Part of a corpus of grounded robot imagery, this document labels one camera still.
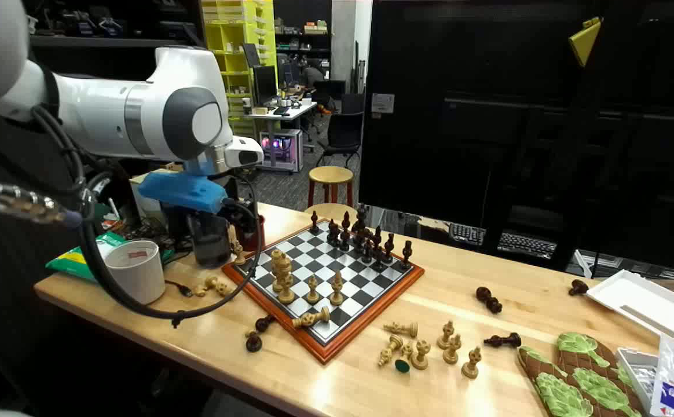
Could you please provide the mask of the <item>black gripper body blue mount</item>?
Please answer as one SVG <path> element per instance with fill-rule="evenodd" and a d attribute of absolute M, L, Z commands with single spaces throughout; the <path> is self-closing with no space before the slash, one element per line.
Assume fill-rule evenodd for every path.
<path fill-rule="evenodd" d="M 183 217 L 199 263 L 223 267 L 230 259 L 249 263 L 239 226 L 258 226 L 255 207 L 235 200 L 209 173 L 150 172 L 139 193 Z"/>

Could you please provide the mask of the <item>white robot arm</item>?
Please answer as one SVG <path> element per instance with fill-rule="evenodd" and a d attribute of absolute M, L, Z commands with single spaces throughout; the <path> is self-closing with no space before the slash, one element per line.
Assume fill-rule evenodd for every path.
<path fill-rule="evenodd" d="M 0 116 L 52 119 L 93 156 L 195 161 L 213 151 L 228 168 L 255 166 L 261 146 L 230 125 L 217 57 L 199 47 L 158 47 L 149 79 L 68 77 L 27 55 L 22 0 L 0 0 Z"/>

